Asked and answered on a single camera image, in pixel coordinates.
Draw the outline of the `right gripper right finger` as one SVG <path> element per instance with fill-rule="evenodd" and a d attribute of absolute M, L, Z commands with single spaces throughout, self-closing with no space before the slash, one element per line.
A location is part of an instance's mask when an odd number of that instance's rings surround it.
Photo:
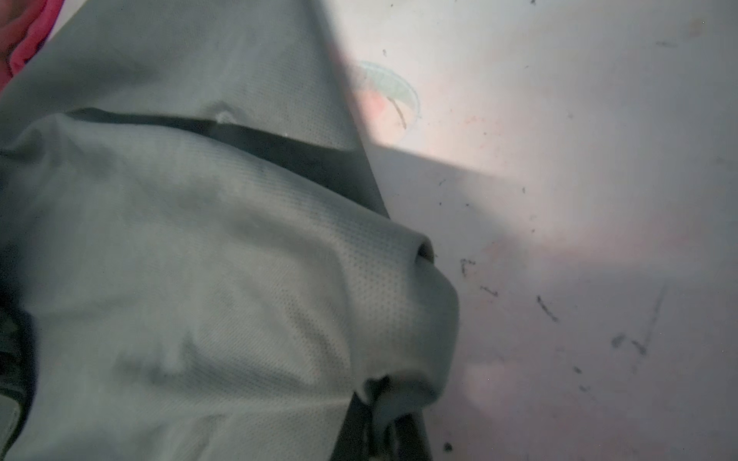
<path fill-rule="evenodd" d="M 407 414 L 390 425 L 388 449 L 392 461 L 432 461 L 421 412 Z"/>

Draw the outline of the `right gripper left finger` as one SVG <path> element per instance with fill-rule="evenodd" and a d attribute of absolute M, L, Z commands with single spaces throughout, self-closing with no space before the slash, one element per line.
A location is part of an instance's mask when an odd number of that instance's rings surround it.
<path fill-rule="evenodd" d="M 330 461 L 369 461 L 373 451 L 372 410 L 354 394 L 334 443 Z"/>

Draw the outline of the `grey t shirt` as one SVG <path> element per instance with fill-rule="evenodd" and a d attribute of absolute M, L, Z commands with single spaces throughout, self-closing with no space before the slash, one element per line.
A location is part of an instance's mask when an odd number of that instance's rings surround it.
<path fill-rule="evenodd" d="M 5 460 L 370 460 L 459 299 L 314 1 L 87 1 L 1 94 Z"/>

